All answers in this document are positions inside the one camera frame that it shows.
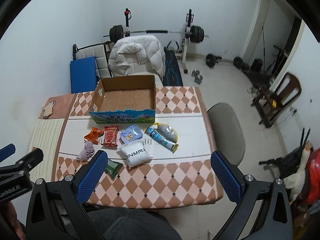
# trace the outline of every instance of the screw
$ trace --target screw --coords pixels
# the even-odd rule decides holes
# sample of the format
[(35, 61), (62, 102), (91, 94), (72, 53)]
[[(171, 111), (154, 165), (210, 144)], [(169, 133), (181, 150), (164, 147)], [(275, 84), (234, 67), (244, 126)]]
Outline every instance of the screw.
[(245, 179), (246, 179), (247, 181), (253, 181), (253, 176), (252, 176), (252, 175), (246, 175), (246, 176), (245, 176)]
[(282, 184), (282, 180), (281, 179), (276, 179), (276, 184), (281, 185)]
[(73, 175), (69, 174), (69, 175), (65, 176), (64, 179), (66, 181), (71, 181), (73, 179)]
[(42, 184), (42, 182), (43, 182), (43, 179), (41, 179), (41, 178), (36, 180), (36, 184), (37, 184), (37, 185)]

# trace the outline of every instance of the red snack package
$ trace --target red snack package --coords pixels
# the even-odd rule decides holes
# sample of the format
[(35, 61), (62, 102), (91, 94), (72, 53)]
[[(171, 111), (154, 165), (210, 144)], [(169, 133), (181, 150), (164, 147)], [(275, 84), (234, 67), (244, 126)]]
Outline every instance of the red snack package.
[(104, 134), (104, 130), (92, 127), (91, 132), (84, 138), (93, 144), (98, 144), (98, 138)]
[(104, 140), (102, 145), (117, 147), (117, 135), (120, 130), (118, 125), (110, 125), (104, 127)]

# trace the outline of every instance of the purple cloth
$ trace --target purple cloth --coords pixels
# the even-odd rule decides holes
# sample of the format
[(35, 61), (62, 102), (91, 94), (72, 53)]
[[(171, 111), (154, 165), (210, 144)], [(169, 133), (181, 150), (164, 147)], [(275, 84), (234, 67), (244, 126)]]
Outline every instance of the purple cloth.
[(77, 156), (77, 160), (80, 160), (81, 162), (87, 161), (88, 158), (92, 157), (93, 155), (94, 155), (93, 144), (92, 144), (92, 142), (87, 141), (84, 144), (84, 149)]

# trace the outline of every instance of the handle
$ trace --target handle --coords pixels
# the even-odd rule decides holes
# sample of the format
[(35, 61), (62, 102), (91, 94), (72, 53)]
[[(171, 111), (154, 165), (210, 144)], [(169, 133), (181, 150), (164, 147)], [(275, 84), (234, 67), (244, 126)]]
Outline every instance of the handle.
[(168, 33), (165, 30), (146, 30), (146, 33)]

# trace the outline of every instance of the weight plate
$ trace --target weight plate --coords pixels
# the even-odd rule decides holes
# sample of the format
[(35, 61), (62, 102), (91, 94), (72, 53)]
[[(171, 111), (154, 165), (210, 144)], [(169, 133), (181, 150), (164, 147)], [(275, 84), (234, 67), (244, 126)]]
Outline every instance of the weight plate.
[(202, 42), (204, 39), (204, 30), (199, 27), (199, 38), (198, 38), (198, 43)]
[(123, 27), (122, 25), (117, 25), (116, 26), (116, 42), (122, 38), (123, 38)]
[(116, 25), (109, 30), (110, 41), (116, 43)]
[(197, 43), (198, 38), (199, 38), (199, 26), (192, 25), (191, 29), (190, 29), (190, 32), (192, 33), (190, 35), (190, 41), (194, 42), (194, 43)]
[(214, 65), (216, 64), (216, 56), (213, 55), (213, 54), (208, 54), (206, 57), (205, 57), (205, 63), (207, 64), (207, 66), (209, 68), (213, 68)]
[(235, 59), (233, 60), (233, 65), (236, 68), (240, 69), (242, 67), (242, 65), (243, 65), (243, 60), (240, 57), (235, 57)]

